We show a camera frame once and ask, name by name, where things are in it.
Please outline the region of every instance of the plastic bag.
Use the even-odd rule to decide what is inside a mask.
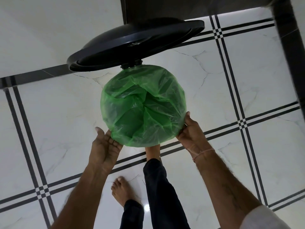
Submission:
[[[166,69],[138,65],[124,69],[104,86],[101,112],[117,142],[154,146],[174,138],[182,129],[185,95]]]

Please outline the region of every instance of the foot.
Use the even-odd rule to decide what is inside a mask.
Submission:
[[[145,151],[146,151],[147,161],[149,161],[152,158],[156,158],[160,160],[160,144],[151,147],[145,147]]]
[[[139,202],[136,197],[132,187],[126,181],[124,177],[118,177],[112,184],[111,187],[112,195],[117,200],[122,207],[124,207],[127,200],[135,200]]]

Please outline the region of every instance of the floor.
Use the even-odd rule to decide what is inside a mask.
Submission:
[[[305,219],[305,123],[268,8],[201,18],[206,29],[143,59],[173,73],[191,117],[236,177],[291,228]],[[99,98],[119,67],[73,73],[0,92],[0,229],[47,228],[84,170],[95,126],[107,129]],[[176,139],[162,163],[191,228],[217,229],[206,187]],[[95,228],[119,228],[111,182],[123,175],[145,207],[143,148],[124,147],[104,187]]]

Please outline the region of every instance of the leg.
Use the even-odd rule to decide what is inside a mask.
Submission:
[[[152,227],[155,229],[189,229],[185,213],[160,162],[160,145],[147,147],[143,168]]]
[[[118,177],[111,187],[112,195],[124,207],[120,229],[142,229],[143,206],[137,202],[135,193],[124,177]]]

